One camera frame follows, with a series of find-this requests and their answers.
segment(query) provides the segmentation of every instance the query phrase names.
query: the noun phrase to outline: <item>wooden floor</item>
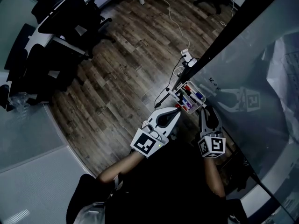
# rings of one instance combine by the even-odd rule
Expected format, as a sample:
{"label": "wooden floor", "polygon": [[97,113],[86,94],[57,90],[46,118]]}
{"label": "wooden floor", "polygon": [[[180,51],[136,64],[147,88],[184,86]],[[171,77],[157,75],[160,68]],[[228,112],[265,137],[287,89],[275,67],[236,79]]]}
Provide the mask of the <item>wooden floor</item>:
{"label": "wooden floor", "polygon": [[[223,30],[220,22],[231,19],[230,6],[222,6],[216,15],[207,3],[167,1],[173,20],[190,40],[193,57],[200,58]],[[154,100],[188,44],[162,0],[145,0],[143,6],[124,0],[106,7],[102,15],[113,19],[107,31],[116,43],[102,40],[94,58],[79,65],[84,85],[74,80],[67,92],[54,95],[51,108],[70,145],[95,175],[129,153],[137,128],[154,110]],[[173,104],[167,99],[162,107]],[[179,127],[179,135],[192,140],[198,117],[184,112]]]}

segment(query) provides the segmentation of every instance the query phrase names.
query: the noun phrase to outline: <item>black cable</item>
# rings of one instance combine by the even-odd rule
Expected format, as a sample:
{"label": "black cable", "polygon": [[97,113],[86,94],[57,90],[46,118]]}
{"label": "black cable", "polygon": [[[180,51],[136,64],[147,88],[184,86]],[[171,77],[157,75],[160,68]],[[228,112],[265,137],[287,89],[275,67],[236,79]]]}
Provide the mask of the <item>black cable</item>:
{"label": "black cable", "polygon": [[173,67],[173,70],[172,70],[172,73],[171,73],[171,76],[170,76],[168,85],[161,91],[161,93],[160,93],[160,94],[157,96],[157,98],[155,99],[155,102],[154,102],[154,110],[156,110],[155,106],[156,106],[156,101],[157,101],[157,99],[158,99],[159,96],[162,94],[162,92],[163,92],[163,91],[170,85],[170,82],[171,82],[171,78],[172,78],[172,76],[173,76],[174,69],[178,66],[179,62],[180,62],[180,61],[182,60],[182,58],[184,58],[184,57],[186,57],[186,55],[183,55],[183,56],[179,59],[178,63],[175,65],[175,67]]}

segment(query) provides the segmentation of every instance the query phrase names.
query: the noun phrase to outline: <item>cable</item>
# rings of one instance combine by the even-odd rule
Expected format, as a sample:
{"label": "cable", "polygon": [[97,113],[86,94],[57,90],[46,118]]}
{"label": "cable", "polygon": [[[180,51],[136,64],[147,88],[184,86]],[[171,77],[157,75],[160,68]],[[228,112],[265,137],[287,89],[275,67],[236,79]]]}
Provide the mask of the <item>cable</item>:
{"label": "cable", "polygon": [[183,67],[183,68],[184,68],[184,66],[182,66],[182,65],[178,66],[176,69],[174,69],[174,71],[173,71],[173,75],[174,75],[174,72],[175,72],[178,68],[180,68],[180,67]]}
{"label": "cable", "polygon": [[159,96],[162,94],[162,92],[163,92],[163,91],[170,85],[171,78],[172,78],[172,76],[173,76],[173,72],[174,72],[175,68],[177,67],[177,65],[179,64],[179,62],[182,60],[183,57],[184,57],[184,56],[182,56],[182,57],[179,59],[178,63],[175,65],[175,67],[173,67],[171,76],[170,76],[170,78],[169,78],[168,85],[161,91],[161,93],[160,93],[160,94],[157,96],[157,98],[155,99],[155,102],[154,102],[154,110],[156,110],[155,106],[156,106],[156,101],[157,101],[157,99],[158,99]]}
{"label": "cable", "polygon": [[234,8],[235,8],[235,1],[233,1],[233,8],[232,8],[232,10],[231,10],[232,17],[234,17],[234,15],[233,15],[233,10],[234,10]]}
{"label": "cable", "polygon": [[179,28],[179,31],[181,32],[181,34],[182,34],[182,37],[183,38],[185,38],[187,41],[188,41],[188,47],[187,47],[187,49],[189,49],[189,47],[190,47],[190,41],[189,41],[189,39],[187,38],[187,37],[184,37],[184,35],[183,35],[183,32],[182,32],[182,30],[181,30],[181,27],[171,18],[171,15],[170,15],[170,10],[171,10],[171,6],[170,6],[170,4],[169,4],[169,2],[168,1],[166,1],[166,0],[163,0],[164,2],[166,2],[167,4],[168,4],[168,6],[169,6],[169,18],[170,18],[170,20],[173,22],[173,23],[175,23],[177,26],[178,26],[178,28]]}

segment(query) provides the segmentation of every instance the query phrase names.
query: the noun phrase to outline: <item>black office chair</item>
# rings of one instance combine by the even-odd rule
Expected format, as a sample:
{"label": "black office chair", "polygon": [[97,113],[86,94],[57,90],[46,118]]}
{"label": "black office chair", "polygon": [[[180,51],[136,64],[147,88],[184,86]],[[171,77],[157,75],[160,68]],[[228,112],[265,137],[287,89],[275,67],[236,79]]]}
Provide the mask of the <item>black office chair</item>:
{"label": "black office chair", "polygon": [[104,26],[111,21],[111,18],[105,20],[100,15],[94,0],[88,4],[84,0],[66,0],[43,22],[38,32],[63,36],[69,44],[87,51],[92,58],[92,49],[101,39],[115,42],[112,37],[102,34]]}
{"label": "black office chair", "polygon": [[6,109],[7,106],[7,98],[9,94],[9,86],[7,84],[3,84],[0,86],[0,106]]}
{"label": "black office chair", "polygon": [[31,13],[36,17],[40,24],[63,0],[40,0]]}
{"label": "black office chair", "polygon": [[15,53],[14,63],[11,64],[9,74],[6,81],[16,81],[20,79],[26,71],[26,60],[28,56],[28,52],[23,49],[18,53]]}
{"label": "black office chair", "polygon": [[34,33],[34,31],[35,28],[33,26],[28,25],[26,23],[24,24],[16,40],[14,41],[13,47],[9,52],[4,69],[11,70],[11,68],[14,67],[16,64],[19,65],[20,63],[22,63],[20,59],[23,57],[21,56],[26,56],[25,60],[27,59],[28,54],[24,54],[24,52],[26,52],[24,48],[26,47],[26,44],[29,41],[28,37],[31,36]]}
{"label": "black office chair", "polygon": [[[9,96],[19,92],[37,94],[36,99],[27,101],[31,105],[36,105],[42,101],[51,102],[54,91],[66,91],[74,78],[83,84],[77,76],[78,64],[82,58],[72,51],[54,45],[45,48],[36,44],[28,57],[26,50],[20,57],[19,62],[11,68],[8,75],[8,80],[12,81]],[[59,71],[57,78],[48,75],[50,70]]]}

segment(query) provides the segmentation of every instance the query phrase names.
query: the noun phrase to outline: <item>person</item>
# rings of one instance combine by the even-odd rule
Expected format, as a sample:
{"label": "person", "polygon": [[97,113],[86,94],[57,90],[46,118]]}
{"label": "person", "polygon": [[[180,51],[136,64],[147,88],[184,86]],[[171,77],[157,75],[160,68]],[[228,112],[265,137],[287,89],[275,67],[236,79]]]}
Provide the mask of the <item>person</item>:
{"label": "person", "polygon": [[[115,180],[122,187],[114,190]],[[79,213],[104,203],[102,218]],[[213,158],[198,147],[172,141],[148,159],[137,151],[97,178],[83,175],[70,201],[67,224],[227,223],[226,199]]]}

